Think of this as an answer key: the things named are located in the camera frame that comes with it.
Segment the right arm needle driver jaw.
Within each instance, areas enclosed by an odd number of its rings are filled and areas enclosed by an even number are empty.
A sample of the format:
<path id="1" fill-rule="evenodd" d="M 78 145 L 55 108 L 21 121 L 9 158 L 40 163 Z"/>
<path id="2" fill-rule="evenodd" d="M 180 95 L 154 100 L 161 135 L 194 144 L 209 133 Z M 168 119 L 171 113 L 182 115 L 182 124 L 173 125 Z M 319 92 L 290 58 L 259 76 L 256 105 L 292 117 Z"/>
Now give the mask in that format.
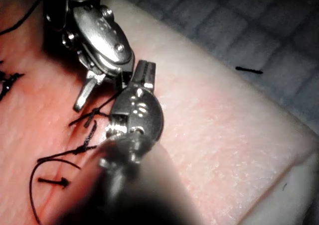
<path id="1" fill-rule="evenodd" d="M 104 73 L 102 73 L 101 75 L 98 75 L 94 73 L 93 71 L 87 72 L 85 82 L 73 106 L 73 109 L 76 112 L 80 112 L 83 109 L 93 89 L 101 85 L 104 78 L 105 78 Z"/>
<path id="2" fill-rule="evenodd" d="M 132 72 L 120 72 L 115 77 L 115 89 L 124 89 L 129 83 L 132 74 Z"/>

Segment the left arm needle driver jaw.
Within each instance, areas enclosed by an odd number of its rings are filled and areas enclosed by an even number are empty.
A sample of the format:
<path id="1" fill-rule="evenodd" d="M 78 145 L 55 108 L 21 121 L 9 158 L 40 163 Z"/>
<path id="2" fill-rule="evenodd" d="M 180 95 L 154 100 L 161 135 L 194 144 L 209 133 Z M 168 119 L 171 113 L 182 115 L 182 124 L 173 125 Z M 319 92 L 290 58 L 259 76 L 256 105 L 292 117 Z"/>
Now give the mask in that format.
<path id="1" fill-rule="evenodd" d="M 137 63 L 137 66 L 135 68 L 135 72 L 132 76 L 132 82 L 136 84 L 144 84 L 146 75 L 148 73 L 148 67 L 149 67 L 149 62 L 146 60 L 140 60 Z"/>
<path id="2" fill-rule="evenodd" d="M 148 89 L 154 89 L 155 77 L 156 77 L 156 63 L 147 61 L 144 87 Z"/>

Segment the right arm needle driver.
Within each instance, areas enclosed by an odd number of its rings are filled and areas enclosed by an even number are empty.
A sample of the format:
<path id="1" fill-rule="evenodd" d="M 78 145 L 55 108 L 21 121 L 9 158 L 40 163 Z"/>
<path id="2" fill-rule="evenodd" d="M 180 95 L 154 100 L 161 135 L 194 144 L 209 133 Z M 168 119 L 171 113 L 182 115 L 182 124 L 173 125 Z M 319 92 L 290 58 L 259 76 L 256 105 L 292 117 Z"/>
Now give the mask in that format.
<path id="1" fill-rule="evenodd" d="M 115 80 L 120 72 L 133 72 L 134 53 L 115 22 L 113 12 L 100 0 L 44 0 L 46 21 L 67 49 L 78 54 L 89 70 Z"/>

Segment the left arm needle driver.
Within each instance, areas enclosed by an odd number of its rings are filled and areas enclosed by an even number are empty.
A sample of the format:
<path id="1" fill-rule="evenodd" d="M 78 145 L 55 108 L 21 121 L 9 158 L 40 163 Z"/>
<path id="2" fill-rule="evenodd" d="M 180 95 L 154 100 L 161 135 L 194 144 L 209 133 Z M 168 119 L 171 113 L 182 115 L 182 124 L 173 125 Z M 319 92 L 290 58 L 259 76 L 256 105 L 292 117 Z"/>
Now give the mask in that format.
<path id="1" fill-rule="evenodd" d="M 106 128 L 108 163 L 140 164 L 161 136 L 163 112 L 153 92 L 129 86 L 116 98 Z"/>

